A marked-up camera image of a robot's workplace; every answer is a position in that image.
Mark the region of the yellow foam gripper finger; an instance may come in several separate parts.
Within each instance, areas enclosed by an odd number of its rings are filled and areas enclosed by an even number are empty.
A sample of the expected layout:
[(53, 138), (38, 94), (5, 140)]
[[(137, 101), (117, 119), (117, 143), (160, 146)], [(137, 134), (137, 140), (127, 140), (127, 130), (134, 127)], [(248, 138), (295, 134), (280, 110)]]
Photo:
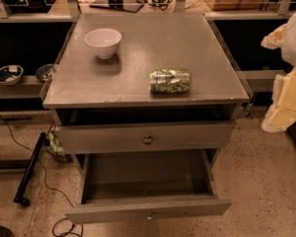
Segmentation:
[(273, 32), (271, 32), (269, 35), (267, 35), (262, 39), (260, 45), (268, 49), (281, 48), (282, 40), (283, 40), (283, 32), (285, 28), (286, 28), (286, 24), (283, 24), (280, 27), (276, 28)]
[(272, 104), (261, 128), (267, 132), (285, 131), (296, 122), (296, 67), (287, 75), (275, 76)]

